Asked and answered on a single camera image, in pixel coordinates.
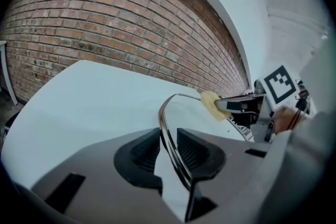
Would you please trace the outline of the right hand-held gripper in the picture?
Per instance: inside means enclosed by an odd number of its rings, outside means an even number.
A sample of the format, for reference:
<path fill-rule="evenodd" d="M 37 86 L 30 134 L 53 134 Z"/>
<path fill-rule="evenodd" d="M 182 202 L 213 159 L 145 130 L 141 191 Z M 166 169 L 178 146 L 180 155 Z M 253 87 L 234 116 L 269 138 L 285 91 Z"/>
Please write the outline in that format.
<path fill-rule="evenodd" d="M 216 100 L 219 111 L 230 113 L 253 113 L 250 130 L 255 142 L 270 142 L 275 128 L 276 111 L 298 92 L 295 80 L 285 66 L 281 65 L 257 79 L 254 92 Z"/>

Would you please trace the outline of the person's right hand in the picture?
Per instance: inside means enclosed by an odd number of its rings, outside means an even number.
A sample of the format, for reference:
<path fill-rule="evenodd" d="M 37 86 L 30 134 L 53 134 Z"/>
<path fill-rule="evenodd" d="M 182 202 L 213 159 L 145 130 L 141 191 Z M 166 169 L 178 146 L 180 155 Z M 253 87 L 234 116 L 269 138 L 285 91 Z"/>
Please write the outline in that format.
<path fill-rule="evenodd" d="M 287 130 L 293 130 L 299 123 L 309 116 L 297 108 L 282 106 L 274 114 L 274 133 L 278 134 Z"/>

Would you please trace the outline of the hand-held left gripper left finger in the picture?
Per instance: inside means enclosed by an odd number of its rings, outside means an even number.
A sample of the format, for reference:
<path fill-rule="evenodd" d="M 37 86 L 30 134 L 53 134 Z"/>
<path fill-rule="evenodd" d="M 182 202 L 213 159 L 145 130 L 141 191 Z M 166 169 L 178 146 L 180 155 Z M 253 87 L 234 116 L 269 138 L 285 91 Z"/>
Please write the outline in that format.
<path fill-rule="evenodd" d="M 178 223 L 155 176 L 158 128 L 86 146 L 49 171 L 31 201 L 48 223 Z"/>

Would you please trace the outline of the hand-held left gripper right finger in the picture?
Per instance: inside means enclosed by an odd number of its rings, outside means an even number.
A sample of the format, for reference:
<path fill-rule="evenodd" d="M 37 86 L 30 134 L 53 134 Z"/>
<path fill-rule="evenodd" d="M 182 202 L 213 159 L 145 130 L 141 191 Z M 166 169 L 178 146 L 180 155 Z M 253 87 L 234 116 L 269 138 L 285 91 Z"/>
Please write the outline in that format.
<path fill-rule="evenodd" d="M 270 143 L 224 138 L 191 129 L 177 129 L 177 150 L 191 174 L 185 221 L 222 206 L 259 168 Z"/>

